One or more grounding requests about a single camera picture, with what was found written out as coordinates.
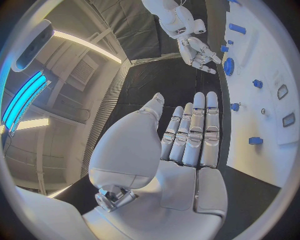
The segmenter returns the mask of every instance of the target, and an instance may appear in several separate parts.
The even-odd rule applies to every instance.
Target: blue led light
[[[10,134],[12,136],[14,136],[15,131],[17,130],[20,121],[22,120],[24,114],[27,112],[28,108],[30,107],[30,105],[33,103],[33,101],[38,97],[38,95],[48,86],[48,82],[46,81],[42,86],[40,86],[35,93],[33,93],[33,95],[31,95],[31,97],[28,99],[28,101],[26,102],[26,104],[23,106],[23,108],[21,109],[21,111],[19,112],[18,116],[16,117],[13,126],[11,127],[10,130]]]
[[[14,96],[14,98],[12,99],[12,101],[10,102],[8,108],[6,109],[4,116],[2,118],[2,121],[5,122],[9,116],[9,114],[11,113],[13,107],[15,106],[16,102],[19,100],[19,98],[22,96],[22,94],[26,91],[26,89],[28,89],[28,87],[34,83],[40,76],[42,75],[42,72],[39,71],[38,73],[36,73],[31,79],[29,79],[29,81],[27,83],[25,83],[25,85],[19,90],[19,92]]]
[[[22,96],[18,99],[16,104],[13,106],[10,114],[5,122],[5,125],[8,129],[11,129],[13,123],[15,122],[19,112],[22,110],[26,102],[31,98],[31,96],[46,82],[45,75],[42,75],[38,78],[34,83],[32,83],[26,91],[22,94]]]

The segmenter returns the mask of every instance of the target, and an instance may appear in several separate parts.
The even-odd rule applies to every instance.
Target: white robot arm
[[[171,38],[177,39],[180,54],[186,64],[216,74],[214,69],[205,64],[210,61],[220,64],[221,60],[206,44],[191,36],[191,33],[206,32],[201,19],[194,20],[191,12],[174,0],[142,0],[142,3],[152,14],[159,17],[162,29]]]

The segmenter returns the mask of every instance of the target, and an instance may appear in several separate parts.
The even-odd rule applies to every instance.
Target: air vent
[[[70,75],[82,84],[87,85],[97,68],[98,64],[95,63],[88,55],[85,55],[73,69]]]

